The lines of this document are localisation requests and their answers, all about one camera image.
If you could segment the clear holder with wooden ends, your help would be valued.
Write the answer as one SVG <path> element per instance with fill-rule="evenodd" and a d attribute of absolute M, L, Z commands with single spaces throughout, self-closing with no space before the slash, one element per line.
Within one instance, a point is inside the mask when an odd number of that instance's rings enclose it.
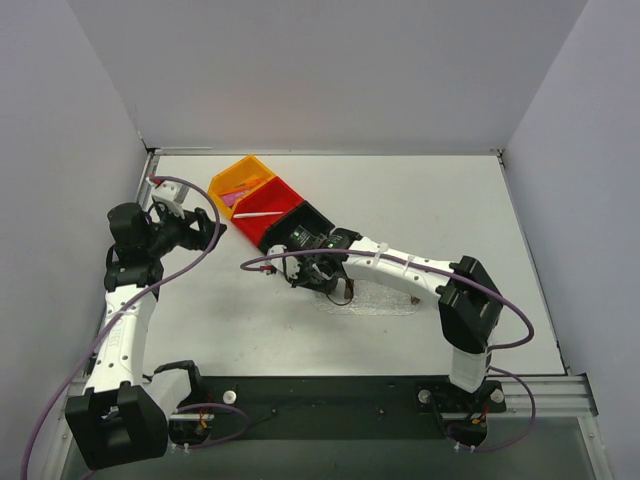
<path fill-rule="evenodd" d="M 399 290 L 371 281 L 349 280 L 344 284 L 342 297 L 358 307 L 418 306 L 420 299 Z"/>

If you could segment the orange toothpaste tube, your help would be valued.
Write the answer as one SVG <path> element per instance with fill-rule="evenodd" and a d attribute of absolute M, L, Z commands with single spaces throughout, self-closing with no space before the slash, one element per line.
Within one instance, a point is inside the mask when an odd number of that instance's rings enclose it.
<path fill-rule="evenodd" d="M 235 185 L 234 187 L 229 189 L 228 193 L 236 193 L 240 191 L 251 190 L 265 181 L 266 181 L 266 178 L 260 178 L 260 177 L 249 178 L 246 181 L 238 185 Z"/>

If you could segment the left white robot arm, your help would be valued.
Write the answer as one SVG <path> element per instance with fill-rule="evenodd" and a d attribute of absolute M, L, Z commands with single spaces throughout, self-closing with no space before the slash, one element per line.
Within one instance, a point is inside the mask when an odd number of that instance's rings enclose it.
<path fill-rule="evenodd" d="M 157 201 L 153 221 L 133 202 L 107 214 L 114 243 L 107 254 L 105 326 L 93 370 L 81 395 L 68 399 L 65 419 L 93 471 L 164 455 L 169 417 L 193 411 L 208 396 L 198 367 L 182 360 L 143 374 L 150 320 L 164 274 L 161 259 L 174 248 L 209 253 L 226 227 L 206 211 Z"/>

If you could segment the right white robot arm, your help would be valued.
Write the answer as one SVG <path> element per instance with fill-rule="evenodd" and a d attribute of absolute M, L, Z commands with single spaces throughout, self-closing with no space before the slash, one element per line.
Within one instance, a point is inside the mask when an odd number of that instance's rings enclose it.
<path fill-rule="evenodd" d="M 438 310 L 443 336 L 453 348 L 450 383 L 468 393 L 483 384 L 502 305 L 485 291 L 449 276 L 455 274 L 496 291 L 478 260 L 469 256 L 457 262 L 429 260 L 391 249 L 355 231 L 336 228 L 329 235 L 314 236 L 301 226 L 268 252 L 294 254 L 273 262 L 293 286 L 331 293 L 340 280 L 363 280 L 429 301 Z"/>

